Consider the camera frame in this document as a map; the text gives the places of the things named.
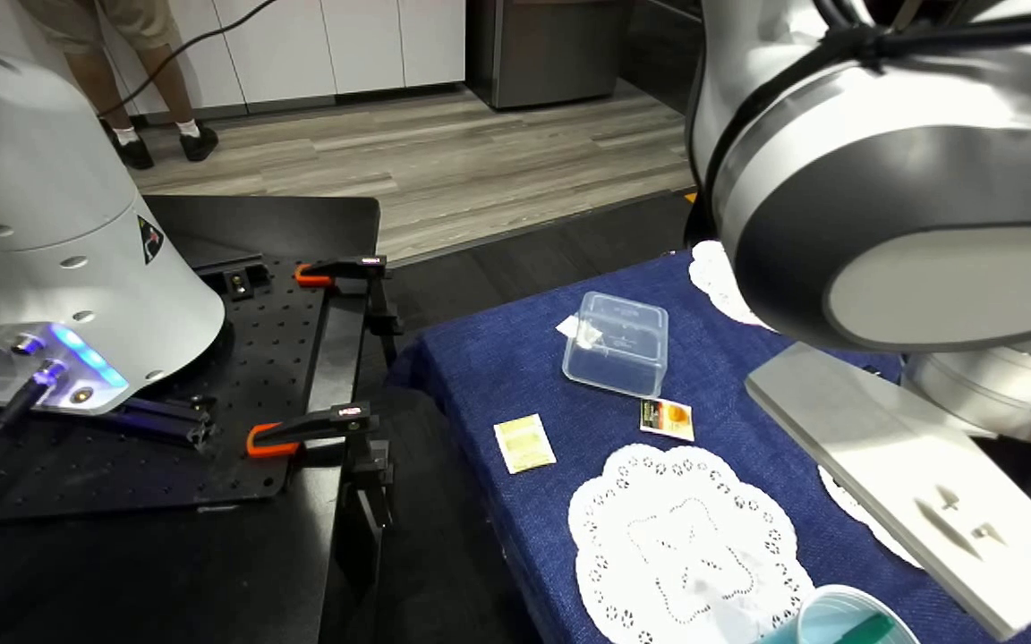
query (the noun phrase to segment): blue tablecloth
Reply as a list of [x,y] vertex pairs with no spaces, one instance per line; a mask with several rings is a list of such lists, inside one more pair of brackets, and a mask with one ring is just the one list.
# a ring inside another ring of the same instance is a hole
[[[671,445],[636,429],[636,399],[560,380],[565,341],[553,324],[585,288],[669,312],[661,394],[695,405],[698,442],[784,503],[811,584],[850,584],[886,602],[928,644],[988,639],[922,572],[886,553],[825,498],[815,465],[745,394],[745,374],[788,348],[784,337],[723,318],[688,279],[688,252],[516,299],[422,333],[404,380],[428,388],[474,469],[505,559],[542,639],[596,639],[577,589],[577,544],[565,524],[571,490],[622,442]],[[849,355],[875,373],[896,358]],[[509,476],[495,423],[539,413],[559,465]]]

